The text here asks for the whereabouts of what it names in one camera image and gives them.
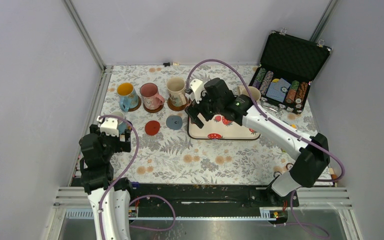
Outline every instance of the cork coaster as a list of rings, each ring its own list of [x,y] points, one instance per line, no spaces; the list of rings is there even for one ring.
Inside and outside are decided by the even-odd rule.
[[[169,98],[167,101],[167,105],[171,110],[176,111],[176,112],[180,112],[180,111],[184,110],[188,104],[185,104],[183,106],[175,106],[172,104],[172,101]]]
[[[164,104],[162,104],[161,106],[159,106],[157,109],[150,110],[150,109],[148,109],[148,108],[145,106],[145,103],[143,104],[143,108],[145,109],[145,111],[147,111],[148,113],[151,113],[151,114],[158,113],[159,111],[161,111],[161,109],[163,109],[163,107],[164,107]]]
[[[140,107],[141,107],[141,104],[142,104],[142,100],[141,98],[139,97],[139,102],[137,103],[137,105],[134,107],[134,108],[129,108],[129,112],[133,112],[133,111],[136,111],[138,110]]]

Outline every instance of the box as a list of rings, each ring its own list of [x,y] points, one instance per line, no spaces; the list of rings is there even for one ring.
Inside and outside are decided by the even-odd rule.
[[[260,90],[261,101],[301,114],[311,82],[331,52],[323,40],[315,43],[287,35],[285,28],[271,31],[249,86]]]

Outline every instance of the blue coaster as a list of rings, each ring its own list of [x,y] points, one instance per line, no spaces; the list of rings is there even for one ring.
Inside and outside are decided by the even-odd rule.
[[[173,115],[173,116],[167,117],[165,124],[169,129],[179,130],[182,128],[183,122],[180,116]]]

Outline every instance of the round coaster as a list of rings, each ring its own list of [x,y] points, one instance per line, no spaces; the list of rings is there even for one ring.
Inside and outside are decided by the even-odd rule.
[[[169,107],[171,110],[176,111],[176,112],[179,112],[179,111],[182,111],[183,109],[185,109],[186,106],[187,106],[188,104],[186,103],[186,104],[183,105],[183,106],[174,106],[174,105],[172,104],[171,99],[169,98],[168,101],[167,101],[167,105],[168,105],[168,107]]]
[[[161,109],[163,109],[163,107],[164,107],[164,104],[162,104],[161,106],[159,106],[157,109],[150,110],[150,109],[148,109],[148,108],[145,106],[145,103],[143,104],[143,108],[145,109],[145,111],[147,111],[148,113],[151,113],[151,114],[158,113],[159,111],[161,111]]]
[[[145,125],[145,133],[149,136],[154,136],[158,131],[160,131],[160,123],[157,121],[149,121]]]
[[[133,112],[133,111],[138,110],[138,109],[141,107],[141,104],[142,104],[142,100],[141,100],[141,98],[139,97],[139,102],[137,103],[137,106],[135,106],[134,108],[130,108],[128,111],[129,111],[129,112]]]
[[[169,129],[179,130],[182,128],[183,122],[180,116],[173,115],[173,116],[167,117],[165,124]]]

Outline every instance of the blue mug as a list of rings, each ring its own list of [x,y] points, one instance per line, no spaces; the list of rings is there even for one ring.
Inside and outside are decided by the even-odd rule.
[[[117,93],[120,96],[118,103],[123,112],[128,112],[129,109],[134,109],[138,106],[139,97],[131,83],[126,82],[118,86]]]
[[[122,113],[121,111],[113,111],[110,115],[114,115],[114,116],[117,116],[117,117],[120,117],[122,119],[126,119],[125,117],[125,114]],[[127,124],[122,121],[122,120],[118,120],[118,125],[117,125],[117,129],[118,129],[118,134],[124,134],[125,133],[125,130],[127,129]]]

